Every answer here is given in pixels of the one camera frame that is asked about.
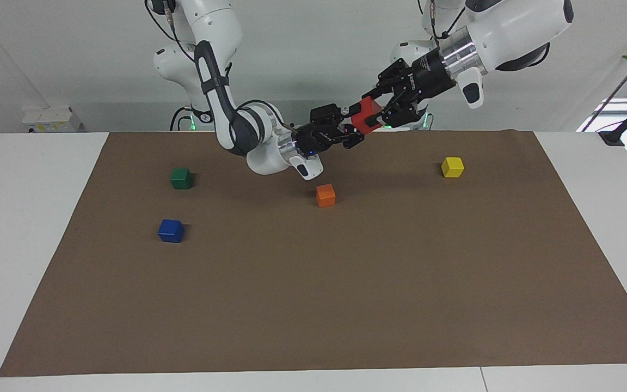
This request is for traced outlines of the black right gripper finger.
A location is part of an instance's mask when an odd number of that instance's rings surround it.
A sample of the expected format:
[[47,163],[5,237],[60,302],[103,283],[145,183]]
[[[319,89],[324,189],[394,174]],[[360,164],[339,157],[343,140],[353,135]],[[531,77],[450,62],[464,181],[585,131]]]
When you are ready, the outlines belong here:
[[351,121],[353,114],[350,107],[334,103],[316,107],[310,111],[310,127],[313,131],[356,131]]
[[359,145],[365,139],[365,134],[359,131],[355,126],[342,126],[339,135],[336,137],[336,143],[341,144],[346,150],[352,149]]

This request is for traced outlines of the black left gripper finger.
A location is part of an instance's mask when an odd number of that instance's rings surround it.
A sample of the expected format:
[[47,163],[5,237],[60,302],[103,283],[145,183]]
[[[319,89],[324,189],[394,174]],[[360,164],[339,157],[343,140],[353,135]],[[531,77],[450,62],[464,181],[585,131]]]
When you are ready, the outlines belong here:
[[403,127],[425,118],[427,105],[421,107],[418,93],[410,90],[394,94],[383,107],[382,121],[386,126]]
[[378,75],[376,97],[393,94],[394,97],[413,97],[411,86],[411,66],[405,59],[398,59],[391,63]]

